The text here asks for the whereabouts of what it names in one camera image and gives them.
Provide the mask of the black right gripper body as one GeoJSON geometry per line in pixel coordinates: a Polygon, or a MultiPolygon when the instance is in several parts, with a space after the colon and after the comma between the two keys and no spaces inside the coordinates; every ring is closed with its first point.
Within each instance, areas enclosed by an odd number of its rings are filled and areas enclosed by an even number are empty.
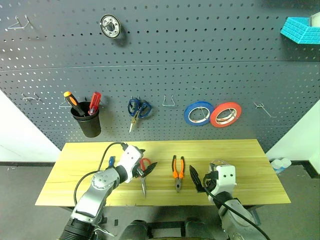
{"type": "Polygon", "coordinates": [[[203,178],[203,187],[205,192],[211,193],[217,186],[218,171],[211,171],[205,174],[203,178]]]}

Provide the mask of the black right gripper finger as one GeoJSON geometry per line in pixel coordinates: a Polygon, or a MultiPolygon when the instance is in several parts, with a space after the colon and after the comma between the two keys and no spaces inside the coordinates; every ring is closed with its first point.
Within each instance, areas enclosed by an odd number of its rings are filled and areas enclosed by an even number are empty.
{"type": "Polygon", "coordinates": [[[192,166],[190,165],[189,166],[189,172],[190,172],[190,176],[191,176],[191,179],[195,185],[195,189],[198,193],[203,193],[204,192],[204,187],[201,183],[201,180],[199,178],[199,174],[197,172],[197,170],[192,166]]]}

